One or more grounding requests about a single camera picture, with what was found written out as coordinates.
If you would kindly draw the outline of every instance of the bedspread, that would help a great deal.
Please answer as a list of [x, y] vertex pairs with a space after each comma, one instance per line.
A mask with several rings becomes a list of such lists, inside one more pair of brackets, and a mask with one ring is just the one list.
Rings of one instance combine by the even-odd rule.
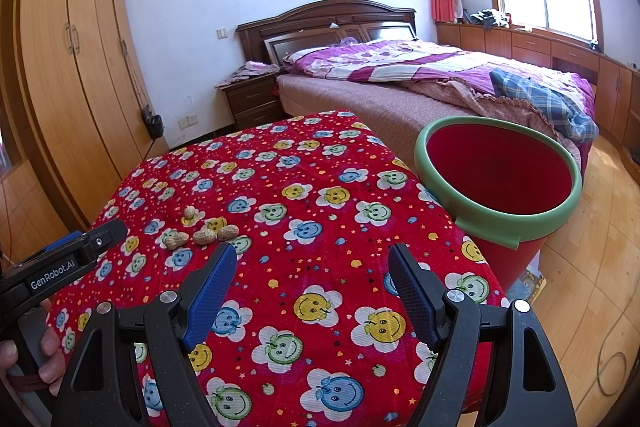
[[[483, 116], [494, 116], [524, 125], [532, 119], [539, 121], [536, 130], [558, 139], [561, 136], [558, 130], [529, 101], [513, 103], [513, 99], [495, 98], [489, 73], [500, 68], [506, 73], [531, 78], [540, 86], [561, 93], [589, 118], [595, 117], [593, 89], [586, 79], [576, 73], [562, 73], [518, 60], [467, 52], [420, 39], [300, 50], [285, 58], [284, 67], [290, 73], [331, 80], [403, 80], [402, 85], [406, 89], [469, 108]], [[582, 158], [582, 175], [591, 144], [591, 141], [576, 143]]]
[[[195, 206], [193, 217], [184, 208]], [[207, 140], [141, 164], [96, 225], [127, 240], [59, 292], [50, 323], [67, 356], [92, 309], [147, 303], [204, 265], [215, 244], [169, 251], [171, 230], [239, 227], [238, 269], [204, 344], [190, 354], [220, 423], [383, 426], [407, 422], [434, 365], [387, 270], [404, 242], [448, 287], [508, 305], [488, 264], [415, 176], [353, 113], [332, 110]], [[478, 349], [466, 403], [479, 399]], [[146, 346], [136, 345], [153, 425], [166, 425]]]

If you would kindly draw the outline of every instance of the nightstand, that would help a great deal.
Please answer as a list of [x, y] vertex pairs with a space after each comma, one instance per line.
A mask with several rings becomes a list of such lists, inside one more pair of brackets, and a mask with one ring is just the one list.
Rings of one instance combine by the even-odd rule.
[[276, 73], [260, 74], [222, 87], [238, 130], [282, 120], [287, 115], [273, 94]]

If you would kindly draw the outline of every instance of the wooden wardrobe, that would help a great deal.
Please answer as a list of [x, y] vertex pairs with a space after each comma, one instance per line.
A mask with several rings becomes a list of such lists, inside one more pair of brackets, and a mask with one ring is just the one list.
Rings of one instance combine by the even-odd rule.
[[13, 131], [66, 226], [86, 228], [133, 168], [167, 149], [140, 115], [150, 102], [124, 0], [15, 0], [14, 30]]

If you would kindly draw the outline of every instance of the smiley face pattern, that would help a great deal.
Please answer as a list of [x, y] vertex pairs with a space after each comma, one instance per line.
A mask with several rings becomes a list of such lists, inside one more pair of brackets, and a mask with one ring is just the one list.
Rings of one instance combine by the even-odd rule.
[[[196, 209], [190, 219], [184, 208]], [[53, 299], [49, 322], [70, 357], [91, 310], [148, 303], [178, 289], [216, 243], [172, 232], [236, 225], [238, 269], [209, 336], [190, 353], [225, 427], [406, 423], [435, 357], [415, 338], [388, 274], [387, 249], [406, 243], [423, 269], [476, 302], [506, 300], [478, 247], [350, 111], [264, 124], [152, 158], [105, 205], [127, 240]], [[478, 350], [466, 404], [482, 394]], [[136, 345], [153, 426], [168, 425], [153, 366]]]

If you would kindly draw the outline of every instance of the green bucket rim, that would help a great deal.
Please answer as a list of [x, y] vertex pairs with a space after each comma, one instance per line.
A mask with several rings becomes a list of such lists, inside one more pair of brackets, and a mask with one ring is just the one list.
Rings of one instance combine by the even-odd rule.
[[[512, 130], [529, 136], [553, 149], [569, 167], [572, 177], [572, 188], [567, 198], [555, 208], [539, 214], [508, 214], [476, 203], [458, 192], [436, 171], [427, 154], [427, 140], [443, 127], [460, 124], [487, 125]], [[434, 120], [420, 131], [414, 148], [415, 167], [422, 184], [436, 196], [438, 201], [450, 202], [443, 206], [449, 214], [457, 215], [455, 223], [464, 232], [515, 250], [521, 241], [532, 241], [546, 237], [559, 229], [573, 214], [580, 199], [582, 177], [575, 159], [569, 151], [558, 142], [544, 134], [504, 120], [485, 118], [483, 116], [448, 116]], [[478, 223], [470, 223], [460, 216], [460, 210], [470, 208], [481, 219]]]

